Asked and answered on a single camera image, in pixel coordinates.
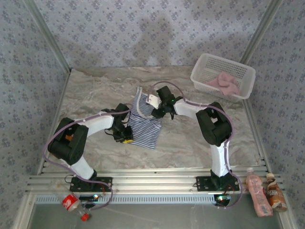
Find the glass panel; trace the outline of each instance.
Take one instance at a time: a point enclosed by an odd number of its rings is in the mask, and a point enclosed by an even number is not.
[[[279,215],[259,218],[251,197],[232,209],[213,205],[112,204],[91,212],[87,222],[59,204],[35,205],[28,229],[281,229]]]

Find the white bottle cap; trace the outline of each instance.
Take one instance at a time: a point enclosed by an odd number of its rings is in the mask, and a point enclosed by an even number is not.
[[[267,177],[267,178],[274,178],[275,176],[274,176],[273,173],[267,173],[266,177]]]
[[[250,173],[250,172],[254,172],[254,169],[252,167],[249,167],[247,168],[247,172]]]

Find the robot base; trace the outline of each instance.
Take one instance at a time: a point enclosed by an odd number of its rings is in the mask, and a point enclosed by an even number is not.
[[[198,192],[202,191],[239,191],[238,181],[231,174],[227,173],[222,177],[218,177],[212,170],[210,177],[196,177]]]
[[[90,180],[94,181],[102,181],[104,183],[109,184],[112,187],[112,177],[96,177],[96,171],[94,171],[93,176]],[[71,192],[110,192],[110,189],[105,185],[89,183],[78,179],[77,177],[73,177],[70,183],[70,191]]]

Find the mounting plate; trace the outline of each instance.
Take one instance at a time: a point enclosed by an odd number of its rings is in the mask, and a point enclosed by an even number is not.
[[[211,177],[196,177],[196,183],[194,183],[194,187],[197,187],[198,192],[203,191],[223,191],[228,188],[227,191],[239,191],[239,185],[237,182],[237,179],[232,177],[232,179],[228,180],[228,185],[231,185],[234,190],[232,190],[231,186],[225,187],[225,188],[216,188],[215,185],[212,183]]]
[[[102,181],[109,184],[112,187],[112,177],[97,177],[95,181]],[[107,186],[103,186],[105,192],[110,192],[110,189]],[[79,180],[77,177],[73,177],[70,183],[71,192],[103,192],[102,185],[84,182]]]

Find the coca-cola bottle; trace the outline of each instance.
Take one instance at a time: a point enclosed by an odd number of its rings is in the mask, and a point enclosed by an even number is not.
[[[60,184],[58,181],[52,181],[50,184],[50,190],[56,195],[68,212],[74,212],[82,221],[87,221],[89,219],[90,215],[83,211],[80,204],[81,201],[63,184]]]

